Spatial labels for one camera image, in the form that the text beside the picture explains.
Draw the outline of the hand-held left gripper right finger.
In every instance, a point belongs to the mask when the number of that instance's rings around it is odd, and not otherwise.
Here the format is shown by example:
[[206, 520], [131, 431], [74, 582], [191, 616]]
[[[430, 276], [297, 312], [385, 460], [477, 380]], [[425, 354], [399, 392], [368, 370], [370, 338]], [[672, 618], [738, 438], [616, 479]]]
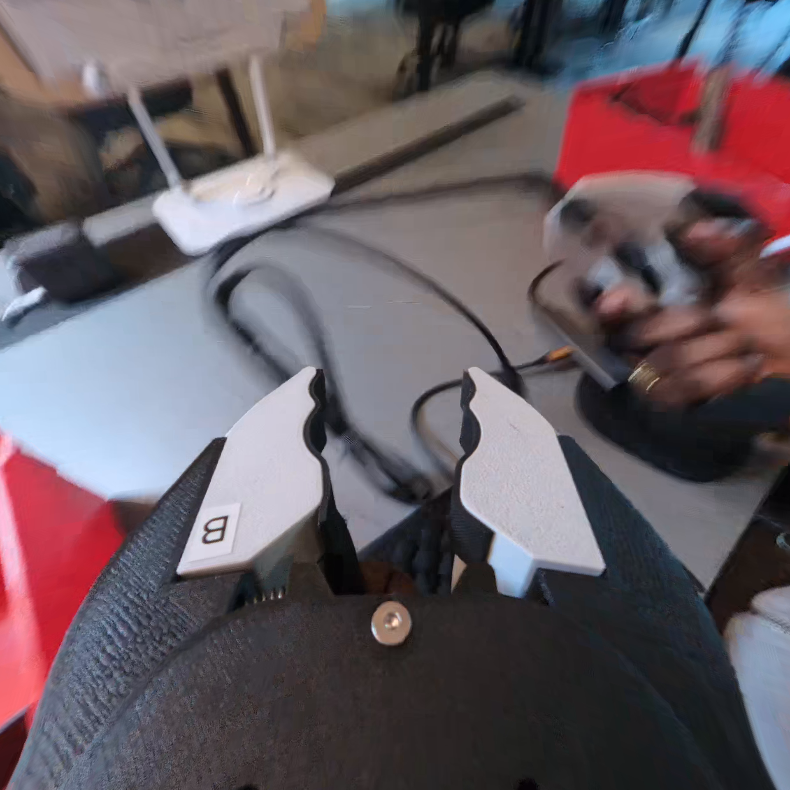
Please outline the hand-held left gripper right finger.
[[465, 371], [452, 545], [485, 564], [498, 593], [522, 598], [539, 571], [598, 578], [606, 563], [558, 434], [538, 410], [479, 367]]

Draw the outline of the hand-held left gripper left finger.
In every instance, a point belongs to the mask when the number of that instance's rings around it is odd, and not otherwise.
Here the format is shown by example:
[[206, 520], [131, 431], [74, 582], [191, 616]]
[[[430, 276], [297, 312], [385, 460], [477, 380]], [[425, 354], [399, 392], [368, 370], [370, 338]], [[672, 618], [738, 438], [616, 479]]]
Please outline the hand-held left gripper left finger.
[[176, 569], [191, 580], [253, 571], [278, 590], [281, 567], [325, 564], [325, 464], [310, 429], [320, 370], [304, 367], [258, 401], [224, 437]]

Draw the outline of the red plastic bin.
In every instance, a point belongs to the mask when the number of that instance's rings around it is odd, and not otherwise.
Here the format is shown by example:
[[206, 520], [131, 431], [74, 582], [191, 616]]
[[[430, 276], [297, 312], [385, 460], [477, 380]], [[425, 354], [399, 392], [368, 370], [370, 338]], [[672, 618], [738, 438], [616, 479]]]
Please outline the red plastic bin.
[[789, 231], [789, 87], [784, 77], [735, 75], [712, 153], [695, 153], [692, 117], [702, 104], [699, 62], [661, 64], [578, 85], [555, 166], [571, 186], [607, 172], [682, 174], [733, 189], [774, 231]]
[[123, 537], [108, 500], [2, 434], [2, 729], [32, 718], [65, 632]]

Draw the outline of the person's right hand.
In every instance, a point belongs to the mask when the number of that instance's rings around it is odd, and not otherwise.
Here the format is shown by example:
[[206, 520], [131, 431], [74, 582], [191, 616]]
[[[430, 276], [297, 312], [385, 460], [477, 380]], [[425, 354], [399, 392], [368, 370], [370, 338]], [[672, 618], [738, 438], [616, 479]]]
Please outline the person's right hand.
[[755, 221], [697, 220], [670, 240], [706, 276], [712, 300], [660, 307], [630, 284], [604, 291], [592, 311], [635, 363], [629, 384], [668, 408], [727, 396], [769, 376], [788, 377], [788, 252], [762, 256]]

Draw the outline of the black box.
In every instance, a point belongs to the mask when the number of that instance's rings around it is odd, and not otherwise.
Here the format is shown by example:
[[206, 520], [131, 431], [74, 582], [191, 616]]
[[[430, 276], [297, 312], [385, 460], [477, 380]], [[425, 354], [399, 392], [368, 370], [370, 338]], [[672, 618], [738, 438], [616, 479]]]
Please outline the black box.
[[43, 289], [64, 304], [91, 300], [125, 282], [122, 271], [92, 244], [78, 222], [56, 223], [12, 238], [2, 256], [22, 293]]

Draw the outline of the grey zip hoodie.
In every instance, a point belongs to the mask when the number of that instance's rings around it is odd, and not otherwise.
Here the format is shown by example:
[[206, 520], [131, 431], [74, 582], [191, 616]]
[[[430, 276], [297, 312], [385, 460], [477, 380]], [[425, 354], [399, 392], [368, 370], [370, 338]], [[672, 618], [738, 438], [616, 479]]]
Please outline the grey zip hoodie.
[[778, 789], [789, 788], [789, 587], [759, 593], [732, 617], [725, 643], [750, 727]]

